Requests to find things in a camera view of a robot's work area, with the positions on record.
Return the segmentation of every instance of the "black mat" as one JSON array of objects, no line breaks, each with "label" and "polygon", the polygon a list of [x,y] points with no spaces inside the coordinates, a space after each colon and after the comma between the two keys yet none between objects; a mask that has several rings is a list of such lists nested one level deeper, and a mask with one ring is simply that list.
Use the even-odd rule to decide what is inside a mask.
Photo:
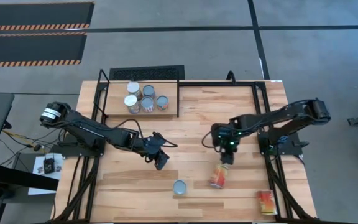
[{"label": "black mat", "polygon": [[0,35],[0,67],[78,65],[86,41],[84,32]]},{"label": "black mat", "polygon": [[0,4],[0,30],[87,28],[93,2]]},{"label": "black mat", "polygon": [[184,80],[185,66],[153,66],[153,67],[133,67],[133,68],[111,68],[110,80]]}]

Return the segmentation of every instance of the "wooden platform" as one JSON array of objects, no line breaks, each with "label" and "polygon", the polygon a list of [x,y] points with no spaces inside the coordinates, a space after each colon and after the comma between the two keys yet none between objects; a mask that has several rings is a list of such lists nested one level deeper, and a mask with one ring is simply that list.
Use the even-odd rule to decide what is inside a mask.
[{"label": "wooden platform", "polygon": [[[128,95],[127,91],[128,82],[112,82],[109,86],[108,99],[105,113],[108,115],[115,116],[154,116],[154,115],[176,115],[177,114],[177,82],[151,82],[151,81],[139,81],[140,89],[143,90],[143,87],[146,85],[152,85],[155,91],[154,99],[154,111],[151,113],[146,113],[143,110],[140,110],[137,114],[130,114],[127,106],[124,104],[124,98]],[[158,110],[155,100],[164,95],[168,98],[168,108],[165,110]]]},{"label": "wooden platform", "polygon": [[[267,81],[272,110],[286,105],[283,83]],[[77,110],[91,115],[96,82],[83,82]],[[269,189],[265,162],[259,154],[256,135],[241,139],[235,163],[230,167],[224,189],[212,189],[207,180],[219,154],[204,148],[201,138],[213,123],[226,123],[240,114],[255,113],[249,87],[181,87],[180,116],[143,117],[137,120],[144,134],[158,131],[179,145],[166,148],[170,156],[163,170],[146,164],[140,156],[107,146],[100,161],[92,209],[92,222],[251,222],[273,220],[260,214],[257,192]],[[126,117],[110,116],[107,125],[114,126]],[[137,129],[134,123],[125,128]],[[282,156],[290,192],[310,215],[316,215],[303,164],[293,156]],[[64,163],[57,194],[59,214],[67,203],[76,158]],[[188,191],[174,195],[172,185],[182,179]],[[279,201],[285,216],[282,200]],[[81,216],[85,215],[85,204]]]}]

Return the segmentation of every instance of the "concrete floor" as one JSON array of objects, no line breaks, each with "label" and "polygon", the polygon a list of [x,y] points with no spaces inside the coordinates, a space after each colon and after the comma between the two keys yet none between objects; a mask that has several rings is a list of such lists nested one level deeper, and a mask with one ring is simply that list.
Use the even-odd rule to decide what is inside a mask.
[{"label": "concrete floor", "polygon": [[[0,0],[1,2],[48,2]],[[358,25],[358,0],[256,0],[260,26]],[[97,0],[91,28],[152,26],[249,26],[246,0]],[[308,179],[318,216],[358,223],[358,30],[263,31],[271,79],[284,81],[289,101],[319,97],[333,119],[300,131]],[[185,65],[188,79],[261,79],[254,33],[161,32],[90,34],[76,66],[0,68],[0,91],[78,93],[100,68]],[[13,131],[37,137],[39,114],[51,101],[73,107],[76,96],[16,96]],[[12,149],[20,146],[4,138]],[[11,152],[0,145],[0,162]],[[42,222],[52,204],[8,205],[2,223]]]}]

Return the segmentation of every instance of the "orange can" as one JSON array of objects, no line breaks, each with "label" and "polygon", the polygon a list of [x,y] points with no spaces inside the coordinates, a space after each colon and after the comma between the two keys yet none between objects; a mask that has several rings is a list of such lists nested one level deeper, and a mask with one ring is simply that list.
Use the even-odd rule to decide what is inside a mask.
[{"label": "orange can", "polygon": [[210,186],[217,189],[223,188],[228,170],[229,167],[226,164],[218,164],[209,180]]}]

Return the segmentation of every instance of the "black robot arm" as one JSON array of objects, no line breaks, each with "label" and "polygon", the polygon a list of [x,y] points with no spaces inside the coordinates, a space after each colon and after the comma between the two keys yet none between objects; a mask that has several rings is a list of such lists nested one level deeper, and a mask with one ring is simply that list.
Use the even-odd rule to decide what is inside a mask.
[{"label": "black robot arm", "polygon": [[319,99],[296,101],[269,113],[245,114],[231,118],[228,124],[213,124],[211,126],[213,146],[221,153],[223,163],[233,164],[240,138],[249,136],[264,126],[290,121],[281,128],[272,129],[274,131],[269,129],[270,147],[280,147],[289,135],[311,124],[326,124],[330,119],[323,101]]},{"label": "black robot arm", "polygon": [[160,133],[153,133],[153,136],[143,138],[143,136],[139,137],[139,131],[118,126],[110,128],[82,116],[66,103],[49,103],[40,121],[46,128],[61,128],[69,132],[76,137],[80,147],[96,149],[100,144],[104,144],[104,141],[101,141],[103,139],[117,149],[139,154],[145,158],[145,162],[154,161],[157,170],[161,170],[169,159],[169,156],[161,150],[166,140]]}]

